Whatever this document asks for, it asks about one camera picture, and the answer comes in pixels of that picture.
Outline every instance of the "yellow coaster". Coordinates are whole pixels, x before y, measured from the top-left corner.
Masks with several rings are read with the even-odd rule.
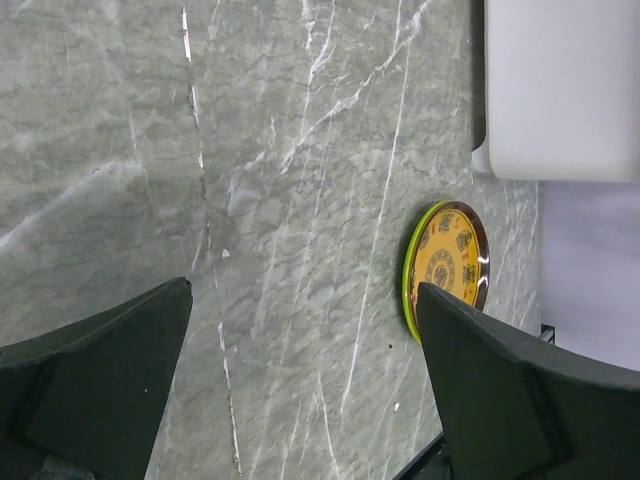
[[[433,283],[482,310],[489,287],[489,244],[482,222],[462,202],[435,204],[413,232],[402,271],[402,304],[413,337],[418,285]]]

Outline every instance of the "white appliance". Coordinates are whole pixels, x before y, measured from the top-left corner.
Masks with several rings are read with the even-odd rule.
[[[640,0],[485,0],[487,137],[505,179],[640,181]]]

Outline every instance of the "marble countertop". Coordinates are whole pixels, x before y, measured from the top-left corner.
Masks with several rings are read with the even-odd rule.
[[[486,311],[539,329],[535,183],[470,168],[470,0],[8,0],[0,344],[174,276],[147,477],[391,478],[439,431],[403,239],[471,204]]]

